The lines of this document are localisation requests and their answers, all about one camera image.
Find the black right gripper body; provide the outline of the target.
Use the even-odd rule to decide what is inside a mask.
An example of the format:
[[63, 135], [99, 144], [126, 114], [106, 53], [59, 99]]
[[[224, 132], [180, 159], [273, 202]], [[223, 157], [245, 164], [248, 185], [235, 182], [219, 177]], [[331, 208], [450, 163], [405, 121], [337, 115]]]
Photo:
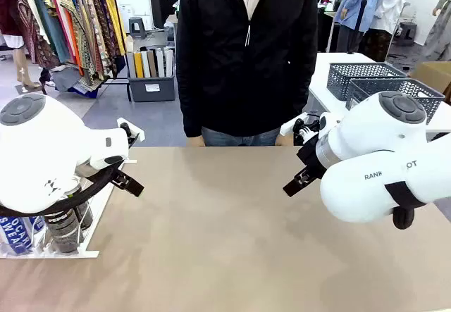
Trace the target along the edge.
[[299, 172], [302, 177], [321, 179], [326, 172], [326, 168], [321, 164], [316, 155], [316, 144], [318, 140], [318, 134], [315, 134], [297, 152], [298, 158], [304, 164], [304, 168]]

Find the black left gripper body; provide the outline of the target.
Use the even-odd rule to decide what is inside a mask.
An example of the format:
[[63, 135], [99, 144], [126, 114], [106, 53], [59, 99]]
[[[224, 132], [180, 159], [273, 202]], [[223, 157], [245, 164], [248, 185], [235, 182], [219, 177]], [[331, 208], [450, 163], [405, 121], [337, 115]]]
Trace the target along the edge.
[[92, 176], [92, 184], [96, 186], [106, 186], [111, 183], [115, 186], [121, 186], [122, 180], [119, 175], [119, 166], [109, 166]]

